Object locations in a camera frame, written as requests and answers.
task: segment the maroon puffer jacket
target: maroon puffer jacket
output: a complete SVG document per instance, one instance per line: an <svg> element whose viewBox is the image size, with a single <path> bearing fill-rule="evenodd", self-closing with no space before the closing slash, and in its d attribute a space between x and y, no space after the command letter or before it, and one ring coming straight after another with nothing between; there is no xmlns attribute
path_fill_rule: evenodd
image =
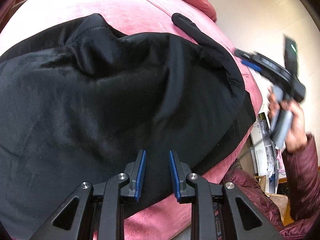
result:
<svg viewBox="0 0 320 240"><path fill-rule="evenodd" d="M320 212L320 178L315 139L307 135L308 144L303 151L282 154L288 185L291 217L295 221L287 226L281 222L278 207L262 192L258 182L241 169L232 169L223 181L236 184L265 214L286 240L303 239Z"/></svg>

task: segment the fabric seam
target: fabric seam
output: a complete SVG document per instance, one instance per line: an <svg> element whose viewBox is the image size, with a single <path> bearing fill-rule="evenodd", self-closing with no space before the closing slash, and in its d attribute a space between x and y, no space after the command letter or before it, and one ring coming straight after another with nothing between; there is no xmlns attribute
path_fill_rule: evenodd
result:
<svg viewBox="0 0 320 240"><path fill-rule="evenodd" d="M104 26L89 28L88 30L86 30L86 31L84 31L83 33L81 33L78 37L76 37L76 39L75 39L74 41L71 41L71 42L69 42L69 43L67 43L67 44L60 44L60 45L57 45L57 46L54 46L54 47L48 47L48 48L44 47L44 48L40 48L40 49L36 49L36 50L31 50L31 51L28 51L28 52L24 52L24 53L22 53L22 54L19 54L19 55L16 55L16 56L14 56L14 57L11 57L11 58L9 58L9 59L6 59L6 60L4 60L4 61L1 61L0 64L6 62L6 61L8 61L8 60L14 59L14 58L16 58L16 57L20 57L20 56L22 56L22 55L31 53L31 52L37 52L37 51L40 51L40 50L43 50L43 49L55 49L55 48L62 48L62 47L69 46L69 45L75 43L81 36L83 36L83 35L86 34L87 32L92 31L92 30L95 30L95 29L99 29L99 28L107 29L107 28L104 27Z"/></svg>

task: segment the black fleece garment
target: black fleece garment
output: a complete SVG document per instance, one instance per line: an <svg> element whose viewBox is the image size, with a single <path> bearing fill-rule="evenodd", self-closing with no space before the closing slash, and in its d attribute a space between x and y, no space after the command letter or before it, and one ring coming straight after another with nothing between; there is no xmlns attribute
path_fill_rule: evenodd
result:
<svg viewBox="0 0 320 240"><path fill-rule="evenodd" d="M204 173L255 116L232 56L189 19L125 35L99 14L44 30L0 57L0 221L28 239L83 181L107 181L147 151L140 202L172 193L169 150Z"/></svg>

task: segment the metal screw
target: metal screw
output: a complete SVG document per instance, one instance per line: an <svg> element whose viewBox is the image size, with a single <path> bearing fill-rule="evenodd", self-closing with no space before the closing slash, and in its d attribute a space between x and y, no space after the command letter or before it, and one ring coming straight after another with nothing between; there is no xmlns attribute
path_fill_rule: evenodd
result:
<svg viewBox="0 0 320 240"><path fill-rule="evenodd" d="M81 183L81 188L87 189L88 187L90 187L90 185L91 185L90 182L85 181L85 182Z"/></svg>
<svg viewBox="0 0 320 240"><path fill-rule="evenodd" d="M198 179L198 174L195 174L195 173L190 173L188 175L189 179Z"/></svg>
<svg viewBox="0 0 320 240"><path fill-rule="evenodd" d="M123 180L123 179L126 179L127 177L128 177L128 175L125 174L125 173L119 173L119 174L118 174L118 179Z"/></svg>
<svg viewBox="0 0 320 240"><path fill-rule="evenodd" d="M232 182L227 182L226 183L226 188L227 189L233 189L235 187L235 184L233 184Z"/></svg>

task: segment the bed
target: bed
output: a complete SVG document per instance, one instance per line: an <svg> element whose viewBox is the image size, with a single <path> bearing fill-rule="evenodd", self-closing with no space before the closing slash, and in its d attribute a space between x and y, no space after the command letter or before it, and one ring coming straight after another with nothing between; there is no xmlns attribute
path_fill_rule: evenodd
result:
<svg viewBox="0 0 320 240"><path fill-rule="evenodd" d="M195 42L173 25L171 15L176 12L191 19L203 33L232 54L234 50L232 43L214 23L215 11L202 10L204 7L208 8L206 0L197 0L197 2L192 0L28 0L11 17L0 33L0 55L14 44L44 29L92 13L100 13L111 26L128 35L140 32L168 32ZM238 58L234 59L241 71L246 91L250 93L251 103L257 115L262 104L259 88L249 69L243 66ZM250 129L227 158L204 174L208 181L213 183L221 181L249 134ZM191 206L178 204L171 195L127 218L125 239L171 239L186 228L190 220Z"/></svg>

